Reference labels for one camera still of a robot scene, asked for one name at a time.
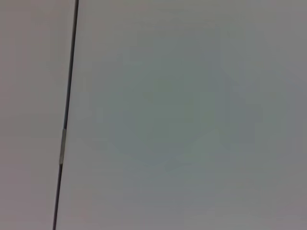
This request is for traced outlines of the grey metal strip clip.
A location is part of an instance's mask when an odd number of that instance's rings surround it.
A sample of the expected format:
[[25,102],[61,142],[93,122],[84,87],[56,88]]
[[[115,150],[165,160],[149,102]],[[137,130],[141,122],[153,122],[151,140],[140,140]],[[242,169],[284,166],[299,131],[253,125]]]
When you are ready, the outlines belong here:
[[63,164],[64,154],[65,154],[65,145],[66,145],[66,136],[67,130],[64,128],[62,130],[62,137],[61,137],[61,145],[60,145],[60,155],[59,155],[59,165]]

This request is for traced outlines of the black wall strip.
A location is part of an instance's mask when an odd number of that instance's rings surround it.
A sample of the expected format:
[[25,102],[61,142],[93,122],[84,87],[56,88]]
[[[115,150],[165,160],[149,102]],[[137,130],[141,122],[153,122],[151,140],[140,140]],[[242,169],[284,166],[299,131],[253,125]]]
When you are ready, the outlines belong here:
[[[75,39],[76,39],[76,27],[77,27],[78,11],[79,11],[79,1],[80,0],[74,0],[74,8],[73,8],[69,72],[68,72],[64,121],[63,121],[63,129],[65,128],[66,130],[67,130],[67,125],[68,125],[68,116],[69,116],[69,107],[70,107],[70,98],[71,98],[71,82],[72,82],[72,73],[73,73],[73,64],[74,64]],[[57,189],[56,189],[56,199],[55,199],[55,205],[54,205],[52,230],[57,230],[59,197],[60,197],[61,179],[62,179],[62,171],[63,171],[63,164],[59,165],[58,163],[58,166],[59,167],[58,167]]]

